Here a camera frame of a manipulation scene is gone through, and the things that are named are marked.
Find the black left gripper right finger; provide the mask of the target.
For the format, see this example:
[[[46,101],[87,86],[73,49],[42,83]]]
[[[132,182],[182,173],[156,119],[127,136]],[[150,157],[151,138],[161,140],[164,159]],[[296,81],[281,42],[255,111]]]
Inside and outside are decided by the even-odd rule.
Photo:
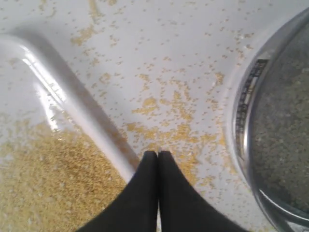
[[[159,208],[164,232],[244,232],[218,212],[187,181],[172,154],[158,153]]]

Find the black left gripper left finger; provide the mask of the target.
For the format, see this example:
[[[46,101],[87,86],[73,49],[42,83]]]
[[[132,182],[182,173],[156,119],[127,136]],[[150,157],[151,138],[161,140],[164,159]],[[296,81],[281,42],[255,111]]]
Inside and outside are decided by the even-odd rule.
[[[155,232],[158,211],[158,158],[146,151],[116,199],[79,232]]]

